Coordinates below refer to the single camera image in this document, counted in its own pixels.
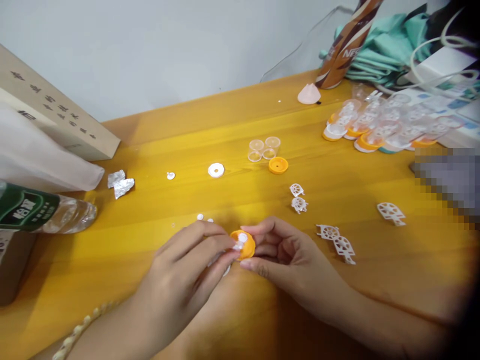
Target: white wall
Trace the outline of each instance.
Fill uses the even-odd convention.
[[[379,15],[425,0],[385,0]],[[358,0],[342,0],[355,8]],[[258,83],[336,0],[0,0],[0,43],[99,121]],[[336,14],[285,74],[313,69]]]

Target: fingernail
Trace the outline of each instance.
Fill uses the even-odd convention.
[[[240,267],[245,269],[245,270],[252,270],[252,260],[250,259],[245,259],[240,261]]]

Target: hand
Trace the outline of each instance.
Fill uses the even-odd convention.
[[[319,320],[331,324],[356,296],[314,241],[292,225],[272,216],[241,229],[253,236],[256,249],[240,266],[270,280]]]
[[[135,316],[146,324],[155,352],[172,342],[205,305],[228,266],[240,253],[235,241],[214,223],[196,221],[177,232],[155,254],[151,268],[131,299]]]

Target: crumpled foil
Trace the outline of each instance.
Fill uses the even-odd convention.
[[[115,183],[118,183],[121,180],[125,180],[125,171],[123,170],[108,174],[108,188],[113,188]]]
[[[119,197],[128,193],[128,191],[131,188],[133,188],[134,185],[135,185],[134,179],[123,179],[123,180],[117,181],[113,185],[113,190],[115,192],[115,199],[118,199]]]

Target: white plastic bag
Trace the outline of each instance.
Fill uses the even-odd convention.
[[[50,193],[89,191],[97,187],[104,172],[0,102],[0,179]]]

